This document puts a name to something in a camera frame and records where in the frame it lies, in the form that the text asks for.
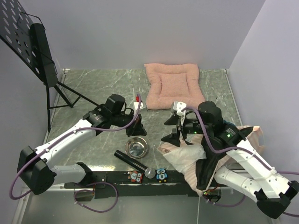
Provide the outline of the pink striped pet tent fabric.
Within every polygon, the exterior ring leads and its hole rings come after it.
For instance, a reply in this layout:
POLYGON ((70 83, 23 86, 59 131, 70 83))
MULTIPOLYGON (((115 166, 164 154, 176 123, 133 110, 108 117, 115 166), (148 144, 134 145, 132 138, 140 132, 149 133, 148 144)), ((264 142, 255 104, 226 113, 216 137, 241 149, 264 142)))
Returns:
POLYGON ((181 140, 180 147, 165 142, 158 148, 163 157, 184 175, 185 181, 199 196, 209 189, 216 171, 223 166, 236 164, 228 155, 216 161, 209 160, 208 153, 201 144, 203 138, 202 134, 196 134, 191 138, 190 145, 181 140))

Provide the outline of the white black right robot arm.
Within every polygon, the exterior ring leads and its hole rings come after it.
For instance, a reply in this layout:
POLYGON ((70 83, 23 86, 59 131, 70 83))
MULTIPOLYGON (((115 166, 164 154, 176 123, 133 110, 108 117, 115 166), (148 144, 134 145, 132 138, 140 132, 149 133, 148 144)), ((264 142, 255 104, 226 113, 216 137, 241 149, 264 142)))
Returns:
POLYGON ((254 126, 226 122, 212 101, 198 108, 175 101, 171 112, 165 124, 173 130, 162 138, 162 154, 199 196, 218 183, 251 198, 270 218, 286 212, 299 184, 259 154, 252 141, 254 126))

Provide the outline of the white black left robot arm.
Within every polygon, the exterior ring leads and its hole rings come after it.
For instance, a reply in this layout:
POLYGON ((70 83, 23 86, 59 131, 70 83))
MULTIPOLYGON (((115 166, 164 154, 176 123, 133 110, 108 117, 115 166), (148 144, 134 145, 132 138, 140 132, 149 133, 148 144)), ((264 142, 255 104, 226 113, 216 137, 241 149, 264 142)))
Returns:
POLYGON ((42 194, 51 186, 74 182, 86 188, 92 182, 92 171, 82 162, 59 166, 58 162, 73 149, 103 132, 126 131, 126 135, 145 136, 140 109, 142 99, 136 96, 137 106, 126 113, 126 100, 112 94, 105 103, 87 112, 72 128, 52 141, 32 149, 23 148, 17 166, 21 178, 35 195, 42 194))

